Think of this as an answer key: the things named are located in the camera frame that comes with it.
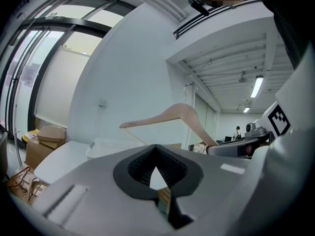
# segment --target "black shirt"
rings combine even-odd
[[[312,13],[311,0],[262,0],[262,2],[274,13],[277,29],[295,69],[308,44],[310,42],[314,44],[314,13]]]

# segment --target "yellow object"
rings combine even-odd
[[[22,136],[22,139],[23,139],[24,142],[28,143],[29,140],[34,138],[34,137],[36,137],[38,135],[38,133],[39,133],[38,129],[29,131],[29,132],[27,132],[26,134],[24,134]]]

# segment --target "clothes hanger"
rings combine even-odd
[[[197,136],[199,136],[206,143],[206,145],[208,146],[218,145],[201,126],[196,110],[192,106],[186,103],[174,104],[168,109],[166,109],[162,114],[152,117],[152,118],[124,122],[123,124],[119,126],[119,128],[126,129],[126,128],[131,128],[131,127],[139,127],[139,126],[166,122],[166,121],[176,120],[176,119],[181,119],[184,123],[186,123],[187,126],[190,127],[192,131],[195,132]]]

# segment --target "fluorescent light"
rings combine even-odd
[[[252,91],[251,98],[255,98],[257,96],[263,81],[264,81],[263,76],[257,76],[256,77],[256,83],[255,83],[254,89]]]

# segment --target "computer monitor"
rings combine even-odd
[[[226,136],[224,142],[231,142],[232,141],[232,137],[230,136]]]

